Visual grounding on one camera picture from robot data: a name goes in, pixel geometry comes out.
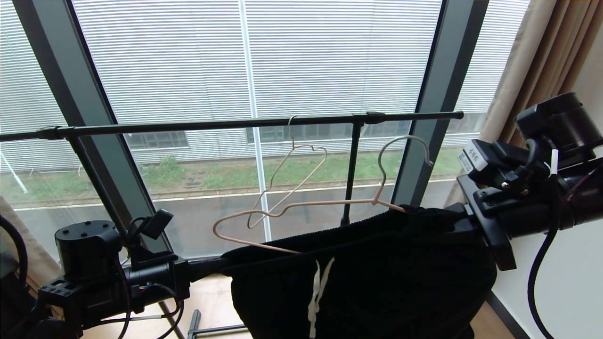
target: baseboard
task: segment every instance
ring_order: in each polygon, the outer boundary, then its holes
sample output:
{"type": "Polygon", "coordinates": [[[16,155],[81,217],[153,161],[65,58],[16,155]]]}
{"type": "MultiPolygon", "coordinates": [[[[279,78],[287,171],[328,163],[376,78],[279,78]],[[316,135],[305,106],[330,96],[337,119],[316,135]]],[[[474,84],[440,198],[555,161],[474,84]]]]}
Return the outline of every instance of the baseboard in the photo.
{"type": "Polygon", "coordinates": [[[509,329],[509,332],[515,337],[515,339],[530,339],[529,335],[523,330],[521,326],[515,321],[515,318],[507,311],[505,306],[500,300],[494,295],[492,291],[488,294],[486,301],[492,307],[492,310],[502,320],[502,323],[509,329]]]}

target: brown curtain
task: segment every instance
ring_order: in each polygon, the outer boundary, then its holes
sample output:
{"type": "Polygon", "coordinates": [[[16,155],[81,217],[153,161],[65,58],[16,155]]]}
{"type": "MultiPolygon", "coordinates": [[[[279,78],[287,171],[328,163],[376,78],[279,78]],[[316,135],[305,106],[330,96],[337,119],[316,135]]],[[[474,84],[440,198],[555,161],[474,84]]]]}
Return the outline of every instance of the brown curtain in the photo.
{"type": "MultiPolygon", "coordinates": [[[[4,197],[0,196],[0,215],[6,218],[17,228],[27,249],[28,270],[27,283],[31,287],[30,293],[37,297],[37,290],[40,286],[47,284],[54,278],[63,274],[61,266],[50,256],[50,254],[40,245],[33,234],[27,229],[27,226],[21,221],[17,213],[10,207],[4,197]]],[[[10,253],[17,258],[17,250],[14,242],[4,229],[0,232],[0,239],[7,246],[10,253]]],[[[60,308],[52,308],[56,317],[62,316],[60,308]]]]}
{"type": "MultiPolygon", "coordinates": [[[[479,138],[522,146],[513,123],[515,116],[550,97],[571,92],[602,21],[602,1],[532,0],[479,138]]],[[[446,206],[462,199],[455,185],[446,206]]]]}

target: black fabric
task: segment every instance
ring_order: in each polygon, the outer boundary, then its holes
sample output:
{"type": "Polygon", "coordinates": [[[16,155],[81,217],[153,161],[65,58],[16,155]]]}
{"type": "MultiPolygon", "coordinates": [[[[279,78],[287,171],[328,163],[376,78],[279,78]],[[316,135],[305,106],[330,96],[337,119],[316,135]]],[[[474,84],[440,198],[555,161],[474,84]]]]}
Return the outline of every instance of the black fabric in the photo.
{"type": "Polygon", "coordinates": [[[335,258],[317,313],[316,338],[459,338],[483,304],[496,266],[478,239],[439,241],[463,217],[410,208],[223,254],[235,309],[253,338],[308,338],[308,305],[335,258]]]}

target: clothes rack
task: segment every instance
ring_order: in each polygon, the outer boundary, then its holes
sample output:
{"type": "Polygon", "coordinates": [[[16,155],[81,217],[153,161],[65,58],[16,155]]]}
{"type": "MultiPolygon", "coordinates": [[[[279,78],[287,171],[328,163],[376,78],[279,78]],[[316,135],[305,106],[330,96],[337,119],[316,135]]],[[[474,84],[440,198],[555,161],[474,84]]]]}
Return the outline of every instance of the clothes rack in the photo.
{"type": "MultiPolygon", "coordinates": [[[[221,130],[230,128],[251,128],[251,127],[271,127],[271,126],[287,126],[291,125],[322,125],[322,124],[352,124],[352,144],[350,149],[350,162],[348,167],[348,176],[346,183],[345,199],[352,198],[352,190],[354,184],[354,176],[356,169],[356,158],[358,156],[358,147],[360,141],[360,132],[364,124],[378,124],[386,121],[413,121],[413,120],[437,120],[437,119],[462,119],[464,116],[462,111],[456,112],[437,112],[437,113],[404,113],[404,114],[384,114],[379,112],[367,112],[361,114],[347,115],[306,115],[296,116],[290,121],[287,118],[270,118],[270,119],[243,119],[232,121],[201,121],[201,122],[176,122],[164,124],[116,124],[102,126],[50,126],[41,128],[40,130],[20,133],[6,133],[0,135],[0,142],[19,141],[24,139],[46,139],[58,140],[67,139],[74,149],[74,152],[80,159],[82,166],[86,170],[90,181],[96,189],[99,198],[107,209],[107,212],[113,220],[117,218],[117,211],[111,204],[109,194],[104,190],[101,179],[96,173],[86,149],[81,142],[82,136],[92,135],[109,135],[123,133],[149,133],[160,131],[189,131],[189,130],[221,130]]],[[[340,225],[344,226],[350,223],[350,205],[344,205],[344,212],[341,218],[340,225]]],[[[124,225],[115,224],[117,231],[125,237],[127,231],[124,225]]],[[[201,312],[195,310],[191,321],[191,327],[188,332],[188,338],[196,338],[198,334],[219,334],[222,331],[233,331],[245,329],[244,325],[225,326],[220,328],[198,329],[201,319],[201,312]]],[[[182,334],[178,333],[178,337],[183,339],[182,334]]]]}

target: white wall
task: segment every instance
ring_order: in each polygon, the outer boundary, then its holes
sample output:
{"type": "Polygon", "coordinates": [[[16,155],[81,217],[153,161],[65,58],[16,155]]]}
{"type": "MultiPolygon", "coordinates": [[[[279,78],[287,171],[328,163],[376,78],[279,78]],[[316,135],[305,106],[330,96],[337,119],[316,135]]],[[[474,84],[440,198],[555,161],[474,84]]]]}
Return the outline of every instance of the white wall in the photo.
{"type": "MultiPolygon", "coordinates": [[[[574,87],[578,98],[603,131],[603,30],[574,87]]],[[[528,308],[529,269],[544,235],[512,241],[517,269],[499,272],[493,291],[531,338],[544,338],[528,308]]],[[[557,233],[536,282],[540,317],[556,339],[603,338],[603,220],[557,233]]]]}

